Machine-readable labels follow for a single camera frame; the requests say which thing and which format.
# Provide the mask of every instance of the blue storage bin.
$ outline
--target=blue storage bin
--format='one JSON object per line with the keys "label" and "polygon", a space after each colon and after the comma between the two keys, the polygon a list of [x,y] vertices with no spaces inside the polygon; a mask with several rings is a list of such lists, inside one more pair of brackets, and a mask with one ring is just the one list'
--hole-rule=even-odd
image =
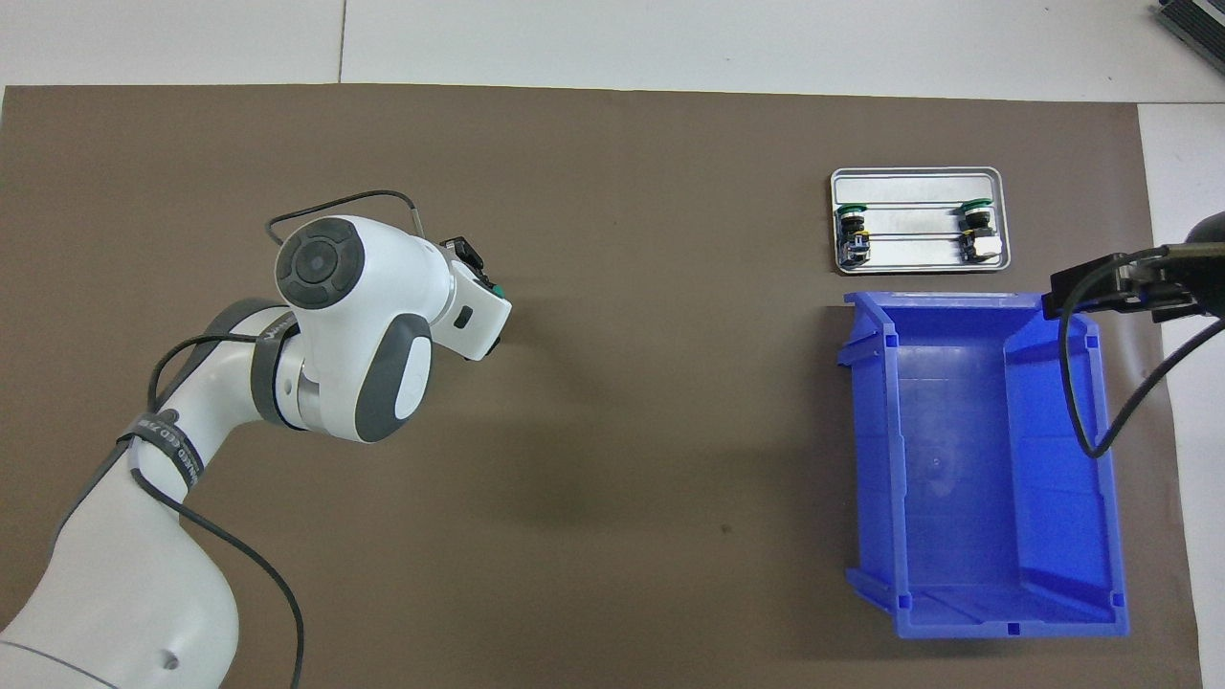
{"label": "blue storage bin", "polygon": [[[856,292],[860,566],[898,636],[1126,635],[1111,457],[1077,445],[1058,324],[1038,294]],[[1090,436],[1109,423],[1098,326],[1071,330]]]}

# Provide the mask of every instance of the brown paper mat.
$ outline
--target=brown paper mat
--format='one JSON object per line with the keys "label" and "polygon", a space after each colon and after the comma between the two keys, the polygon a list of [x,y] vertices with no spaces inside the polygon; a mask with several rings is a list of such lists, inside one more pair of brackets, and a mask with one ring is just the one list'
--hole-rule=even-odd
{"label": "brown paper mat", "polygon": [[[387,443],[246,427],[192,493],[296,590],[304,687],[1199,684],[1164,389],[1115,455],[1129,638],[902,641],[843,579],[843,293],[1041,291],[1150,245],[1132,105],[256,86],[10,87],[4,108],[0,620],[158,356],[274,295],[263,219],[382,186],[467,235],[514,311],[490,359],[439,353]],[[951,164],[1001,170],[1011,268],[834,273],[835,168]],[[1158,330],[1102,320],[1117,408]],[[197,538],[241,614],[227,687],[284,682],[276,588]]]}

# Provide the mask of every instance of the black wristband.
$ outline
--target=black wristband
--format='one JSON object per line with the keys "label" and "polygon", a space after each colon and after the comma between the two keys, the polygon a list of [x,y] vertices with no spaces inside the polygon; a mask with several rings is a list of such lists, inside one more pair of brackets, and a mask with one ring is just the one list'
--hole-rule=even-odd
{"label": "black wristband", "polygon": [[268,324],[255,340],[255,352],[251,354],[251,400],[263,421],[303,430],[285,421],[277,406],[277,364],[281,362],[281,348],[285,340],[300,332],[298,319],[293,311]]}
{"label": "black wristband", "polygon": [[170,457],[170,463],[179,470],[187,490],[191,490],[200,481],[200,474],[205,472],[205,462],[200,461],[196,446],[181,428],[165,417],[142,412],[116,441],[123,443],[130,438],[140,438]]}

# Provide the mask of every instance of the silver tray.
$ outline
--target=silver tray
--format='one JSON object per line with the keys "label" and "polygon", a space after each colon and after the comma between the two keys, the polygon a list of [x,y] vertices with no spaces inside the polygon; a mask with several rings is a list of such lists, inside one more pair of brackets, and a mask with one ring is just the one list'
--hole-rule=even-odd
{"label": "silver tray", "polygon": [[[834,264],[844,275],[908,272],[992,272],[1008,267],[1008,226],[1003,181],[991,167],[842,168],[829,177]],[[981,262],[962,257],[965,228],[957,208],[973,199],[992,200],[992,227],[1000,254]],[[844,266],[839,256],[838,207],[862,204],[869,260]]]}

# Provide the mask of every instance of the cable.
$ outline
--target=cable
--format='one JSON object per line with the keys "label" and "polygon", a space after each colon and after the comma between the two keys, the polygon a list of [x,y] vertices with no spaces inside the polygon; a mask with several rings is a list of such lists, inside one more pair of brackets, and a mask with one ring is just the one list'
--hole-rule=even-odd
{"label": "cable", "polygon": [[[162,371],[165,369],[165,365],[168,363],[170,363],[170,359],[173,359],[176,354],[179,354],[180,352],[183,352],[187,347],[195,347],[197,345],[203,345],[206,342],[247,342],[247,343],[254,343],[255,341],[256,341],[256,336],[254,336],[254,335],[235,335],[235,333],[229,333],[228,332],[228,333],[213,333],[213,335],[197,335],[195,337],[189,337],[189,338],[184,340],[183,342],[179,342],[178,345],[175,345],[174,347],[172,347],[169,352],[167,352],[160,359],[158,359],[157,364],[154,364],[154,367],[153,367],[153,374],[149,376],[149,386],[148,386],[148,392],[147,392],[147,406],[148,406],[149,413],[157,413],[157,409],[158,409],[158,406],[159,406],[158,381],[162,378]],[[109,465],[113,465],[114,460],[118,459],[118,456],[120,454],[123,454],[123,450],[118,450],[118,452],[113,452],[113,457],[108,457]],[[102,473],[104,473],[104,472],[102,470],[99,470],[99,473],[98,473],[99,478],[100,478]],[[154,487],[152,483],[148,482],[148,479],[145,478],[145,476],[141,473],[140,468],[134,467],[131,470],[131,474],[132,474],[132,478],[136,481],[136,484],[140,485],[142,490],[145,490],[146,493],[148,493],[149,497],[152,497],[154,500],[157,500],[157,501],[162,503],[163,505],[170,508],[172,510],[179,512],[180,515],[183,515],[184,517],[186,517],[189,521],[191,521],[196,526],[203,528],[205,531],[207,531],[207,532],[212,533],[213,536],[221,538],[222,541],[229,543],[230,546],[233,546],[234,548],[236,548],[240,553],[243,553],[247,558],[251,558],[251,560],[255,561],[255,564],[260,565],[260,568],[263,569],[263,571],[270,577],[272,577],[272,581],[274,581],[277,584],[277,587],[281,588],[281,593],[284,595],[284,597],[285,597],[285,602],[289,603],[289,611],[294,615],[294,626],[296,629],[296,633],[298,633],[298,651],[296,651],[296,655],[294,657],[294,676],[293,676],[293,680],[289,684],[290,689],[295,689],[298,687],[299,679],[301,678],[303,655],[304,655],[305,647],[306,647],[306,641],[305,641],[305,624],[303,623],[303,612],[301,612],[301,608],[298,607],[298,598],[294,597],[294,592],[293,592],[293,590],[289,588],[289,584],[285,581],[285,579],[283,576],[281,576],[281,573],[277,571],[277,568],[272,566],[272,563],[270,563],[268,560],[266,560],[263,558],[263,555],[261,555],[260,553],[257,553],[255,550],[255,548],[247,546],[246,543],[244,543],[243,541],[240,541],[236,536],[229,533],[224,528],[222,528],[222,527],[217,526],[216,523],[208,521],[207,519],[205,519],[198,512],[192,511],[190,508],[183,505],[181,503],[175,501],[173,498],[170,498],[165,493],[162,493],[160,490],[158,490],[157,487]]]}
{"label": "cable", "polygon": [[1175,365],[1177,365],[1182,359],[1187,358],[1188,354],[1194,352],[1200,345],[1210,340],[1214,335],[1225,330],[1225,320],[1218,320],[1213,325],[1208,326],[1198,335],[1188,340],[1182,347],[1178,347],[1169,358],[1161,362],[1153,373],[1150,373],[1139,387],[1132,392],[1127,402],[1120,409],[1118,416],[1111,422],[1110,427],[1106,429],[1106,434],[1102,436],[1101,441],[1094,445],[1084,429],[1084,423],[1080,418],[1080,409],[1077,405],[1076,391],[1072,389],[1072,362],[1071,353],[1068,351],[1068,330],[1072,324],[1072,315],[1076,308],[1080,304],[1080,299],[1084,294],[1104,277],[1114,272],[1115,270],[1134,264],[1136,261],[1142,261],[1144,259],[1161,257],[1169,254],[1169,249],[1165,246],[1156,246],[1153,249],[1144,249],[1143,251],[1136,251],[1134,254],[1128,254],[1115,259],[1085,275],[1068,293],[1068,298],[1063,302],[1063,308],[1060,313],[1060,374],[1063,384],[1063,401],[1068,407],[1068,416],[1072,418],[1072,428],[1076,430],[1077,443],[1080,444],[1080,449],[1085,455],[1093,459],[1099,459],[1106,454],[1110,445],[1118,436],[1118,433],[1123,429],[1123,424],[1131,418],[1131,416],[1139,407],[1144,397],[1156,386],[1158,383],[1165,374],[1170,373]]}
{"label": "cable", "polygon": [[229,543],[230,546],[236,548],[240,553],[251,558],[251,560],[254,560],[255,564],[260,565],[260,568],[262,568],[263,571],[270,577],[272,577],[273,581],[277,582],[277,586],[281,588],[281,593],[284,595],[285,597],[285,602],[289,603],[290,612],[293,612],[294,614],[294,626],[296,628],[298,631],[298,652],[294,656],[294,676],[289,683],[290,689],[296,689],[298,682],[299,679],[301,679],[301,673],[303,673],[303,655],[306,649],[306,625],[303,623],[303,611],[301,608],[298,607],[298,598],[294,597],[293,590],[289,588],[289,582],[287,582],[285,579],[281,576],[281,573],[277,571],[277,568],[272,566],[272,563],[263,559],[263,555],[257,553],[255,548],[247,546],[246,543],[241,542],[236,536],[229,533],[224,528],[208,521],[200,514],[192,511],[190,508],[175,501],[165,493],[158,490],[156,485],[149,483],[148,479],[146,479],[145,476],[141,474],[141,470],[134,467],[131,474],[132,478],[136,481],[136,484],[140,485],[142,490],[148,493],[154,500],[162,503],[163,505],[187,517],[187,520],[195,523],[196,526],[203,528],[205,531]]}
{"label": "cable", "polygon": [[227,332],[227,333],[223,333],[223,335],[197,335],[195,337],[189,337],[189,338],[184,340],[183,342],[179,342],[178,345],[175,345],[174,347],[172,347],[170,351],[165,353],[165,356],[163,356],[160,359],[158,359],[157,364],[153,365],[153,375],[149,376],[149,387],[148,387],[148,392],[146,395],[146,408],[148,409],[148,412],[151,414],[157,413],[157,408],[158,408],[158,391],[157,391],[157,386],[158,386],[158,381],[162,378],[162,370],[165,369],[165,365],[168,363],[170,363],[170,359],[173,359],[179,352],[183,352],[187,347],[195,347],[196,345],[203,345],[206,342],[247,342],[247,343],[254,343],[255,340],[256,340],[256,337],[254,335],[234,335],[234,333]]}
{"label": "cable", "polygon": [[318,206],[311,206],[310,208],[303,208],[300,211],[293,211],[283,216],[277,216],[263,224],[263,232],[272,238],[277,245],[285,243],[284,239],[277,237],[276,232],[272,232],[272,226],[282,221],[288,221],[293,218],[300,218],[303,216],[309,216],[311,213],[317,213],[320,211],[326,211],[327,208],[334,208],[336,206],[343,206],[350,201],[356,201],[359,199],[368,199],[370,196],[394,196],[401,201],[408,204],[408,212],[413,216],[413,228],[417,230],[417,235],[425,239],[425,228],[421,227],[421,216],[417,212],[417,204],[412,199],[401,194],[399,191],[392,191],[391,189],[375,189],[372,191],[363,191],[361,194],[354,194],[352,196],[345,196],[343,199],[337,199],[334,201],[328,201],[326,204],[320,204]]}

